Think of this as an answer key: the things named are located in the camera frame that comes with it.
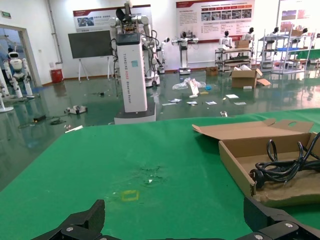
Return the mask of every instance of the screw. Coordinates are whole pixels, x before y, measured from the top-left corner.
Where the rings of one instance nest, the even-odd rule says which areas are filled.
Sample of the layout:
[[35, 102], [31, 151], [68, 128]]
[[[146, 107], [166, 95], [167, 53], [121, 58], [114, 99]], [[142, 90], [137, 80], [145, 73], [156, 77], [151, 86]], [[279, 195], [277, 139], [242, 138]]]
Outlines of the screw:
[[263, 237], [263, 236], [261, 236], [261, 235], [254, 235], [254, 237], [255, 237], [256, 239], [258, 239], [258, 240], [262, 240], [262, 239], [264, 239], [264, 237]]

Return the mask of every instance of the banner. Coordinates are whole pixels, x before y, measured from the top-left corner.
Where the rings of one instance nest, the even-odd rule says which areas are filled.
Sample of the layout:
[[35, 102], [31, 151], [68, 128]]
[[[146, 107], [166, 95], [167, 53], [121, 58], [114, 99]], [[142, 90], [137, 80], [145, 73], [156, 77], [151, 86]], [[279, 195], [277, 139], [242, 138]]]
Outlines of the banner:
[[214, 43], [229, 31], [240, 40], [252, 27], [255, 0], [199, 0], [176, 2], [177, 37], [198, 38], [199, 43]]
[[318, 9], [314, 0], [281, 0], [278, 18], [280, 32], [289, 32], [293, 25], [294, 30], [308, 28], [309, 33], [314, 33], [317, 27], [320, 29], [315, 11]]
[[[94, 32], [110, 30], [108, 21], [110, 18], [116, 18], [116, 10], [122, 7], [108, 7], [88, 10], [73, 11], [75, 29], [77, 33]], [[151, 5], [137, 5], [131, 8], [131, 15], [147, 16], [152, 29]]]

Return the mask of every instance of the red trash bin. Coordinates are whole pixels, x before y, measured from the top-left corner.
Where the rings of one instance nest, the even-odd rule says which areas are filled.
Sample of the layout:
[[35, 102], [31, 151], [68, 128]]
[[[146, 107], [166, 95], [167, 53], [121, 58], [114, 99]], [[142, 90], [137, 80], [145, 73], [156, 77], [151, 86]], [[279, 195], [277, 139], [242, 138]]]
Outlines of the red trash bin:
[[62, 69], [55, 69], [50, 71], [52, 83], [61, 83], [64, 80]]

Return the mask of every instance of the cardboard box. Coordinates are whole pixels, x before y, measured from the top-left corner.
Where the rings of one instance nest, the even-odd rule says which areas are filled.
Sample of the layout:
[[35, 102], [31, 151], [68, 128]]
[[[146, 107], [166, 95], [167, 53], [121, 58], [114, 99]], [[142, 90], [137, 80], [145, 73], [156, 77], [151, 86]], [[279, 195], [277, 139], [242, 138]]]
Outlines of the cardboard box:
[[292, 30], [291, 36], [292, 36], [292, 37], [300, 37], [302, 34], [303, 34], [302, 31]]
[[235, 41], [234, 46], [236, 49], [247, 49], [249, 48], [249, 41], [248, 40]]
[[206, 67], [205, 74], [207, 76], [218, 76], [218, 67], [217, 66]]
[[[299, 171], [286, 184], [266, 182], [261, 189], [250, 176], [256, 163], [270, 162], [267, 143], [275, 142], [279, 161], [292, 161], [298, 158], [297, 142], [309, 148], [316, 136], [309, 133], [313, 122], [275, 119], [212, 126], [196, 126], [193, 129], [201, 134], [219, 140], [221, 161], [234, 181], [248, 197], [254, 197], [266, 206], [280, 207], [299, 204], [320, 203], [320, 173], [313, 170]], [[320, 141], [313, 148], [320, 156]]]
[[251, 86], [255, 88], [257, 85], [257, 77], [261, 77], [263, 73], [259, 69], [254, 69], [250, 71], [232, 71], [232, 83], [233, 88], [241, 88]]

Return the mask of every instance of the green mat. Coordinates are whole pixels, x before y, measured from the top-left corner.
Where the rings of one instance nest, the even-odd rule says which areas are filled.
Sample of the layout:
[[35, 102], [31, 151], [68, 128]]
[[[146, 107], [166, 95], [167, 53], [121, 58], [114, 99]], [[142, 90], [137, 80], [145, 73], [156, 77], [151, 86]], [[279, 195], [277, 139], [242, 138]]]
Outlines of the green mat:
[[[313, 121], [320, 109], [85, 127], [61, 136], [0, 192], [2, 240], [26, 240], [106, 202], [103, 234], [123, 240], [235, 239], [251, 232], [243, 194], [199, 126], [266, 118]], [[285, 209], [320, 229], [320, 206]]]
[[[296, 59], [307, 59], [309, 50], [293, 51], [290, 54], [297, 54]], [[320, 49], [311, 49], [309, 59], [320, 59]]]

